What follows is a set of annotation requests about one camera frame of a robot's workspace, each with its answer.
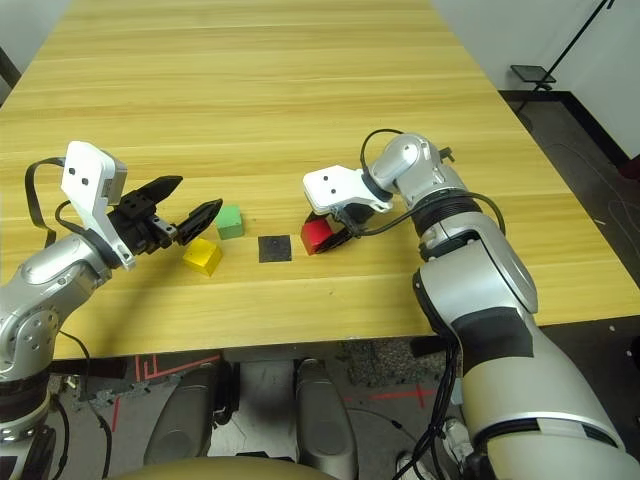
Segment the black stand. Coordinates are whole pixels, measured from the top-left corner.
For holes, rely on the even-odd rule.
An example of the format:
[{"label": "black stand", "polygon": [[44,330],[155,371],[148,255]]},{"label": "black stand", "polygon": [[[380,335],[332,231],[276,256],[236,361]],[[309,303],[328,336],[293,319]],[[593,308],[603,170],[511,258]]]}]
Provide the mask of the black stand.
[{"label": "black stand", "polygon": [[10,88],[13,88],[20,80],[20,75],[20,70],[16,68],[11,59],[4,53],[2,47],[0,47],[0,78],[3,78]]},{"label": "black stand", "polygon": [[[582,34],[587,30],[587,28],[589,28],[589,25],[591,25],[591,22],[593,22],[595,20],[595,18],[598,16],[598,14],[600,13],[600,11],[603,9],[603,7],[605,6],[605,4],[608,2],[609,4],[607,5],[607,10],[610,10],[611,7],[613,6],[613,2],[615,0],[602,0],[600,2],[600,4],[596,7],[596,9],[593,11],[593,13],[591,14],[591,16],[587,19],[587,21],[584,23],[584,25],[582,25],[582,28],[580,28],[580,30],[578,31],[578,33],[576,33],[576,35],[573,37],[573,39],[571,39],[571,41],[569,42],[569,45],[566,46],[566,48],[562,51],[562,53],[560,54],[560,56],[556,59],[555,62],[553,62],[553,65],[551,65],[551,68],[549,70],[547,70],[547,72],[544,74],[544,76],[542,77],[541,80],[536,81],[536,86],[533,89],[533,92],[537,92],[538,90],[540,90],[541,88],[545,88],[545,85],[548,83],[548,80],[551,77],[551,74],[553,73],[553,71],[556,69],[556,67],[560,64],[560,62],[564,59],[564,57],[567,55],[567,53],[569,53],[569,51],[573,48],[573,46],[576,44],[576,42],[578,41],[578,39],[582,36]],[[522,109],[525,107],[525,105],[529,103],[529,100],[524,100],[520,106],[515,110],[516,115],[519,114]]]}]

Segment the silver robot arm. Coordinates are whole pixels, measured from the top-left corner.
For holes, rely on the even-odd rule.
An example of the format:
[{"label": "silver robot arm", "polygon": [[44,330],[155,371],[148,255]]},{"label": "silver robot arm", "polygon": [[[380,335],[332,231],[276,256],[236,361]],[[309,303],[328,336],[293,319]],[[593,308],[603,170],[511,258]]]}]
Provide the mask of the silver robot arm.
[{"label": "silver robot arm", "polygon": [[[156,204],[181,177],[160,177],[121,199],[124,164],[84,142],[71,142],[62,189],[84,228],[36,253],[0,287],[0,477],[48,478],[55,432],[46,427],[49,365],[67,317],[135,255],[184,245],[207,228],[222,200],[168,224]],[[114,208],[107,213],[108,205]]]},{"label": "silver robot arm", "polygon": [[[312,206],[323,193],[317,173],[304,182]],[[536,326],[529,272],[438,149],[401,134],[359,173],[379,201],[399,194],[420,207],[412,220],[426,263],[413,288],[433,330],[462,348],[463,411],[494,478],[640,478],[587,381]]]}]

